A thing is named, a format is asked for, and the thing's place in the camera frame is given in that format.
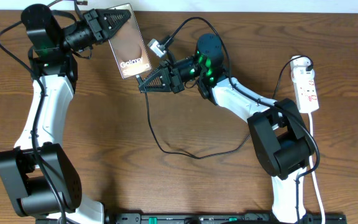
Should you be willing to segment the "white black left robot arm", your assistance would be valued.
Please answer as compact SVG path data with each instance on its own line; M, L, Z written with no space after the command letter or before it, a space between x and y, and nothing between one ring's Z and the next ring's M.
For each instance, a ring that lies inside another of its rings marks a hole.
M78 79L77 58L110 40L131 18L128 9L92 9L70 14L44 4L21 13L32 42L25 69L33 99L22 134L0 152L0 177L20 217L37 223L109 223L101 202L82 192L81 180L63 151L63 131Z

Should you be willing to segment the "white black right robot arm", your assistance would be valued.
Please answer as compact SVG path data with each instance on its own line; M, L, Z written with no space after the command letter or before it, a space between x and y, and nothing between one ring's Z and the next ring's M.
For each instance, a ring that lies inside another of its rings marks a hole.
M318 155L294 101L277 101L258 95L233 77L223 64L228 53L220 36L204 34L193 55L175 60L172 55L147 77L137 77L140 92L179 93L195 81L200 95L245 121L264 171L272 178L272 213L280 223L301 223L304 176L313 172L309 158Z

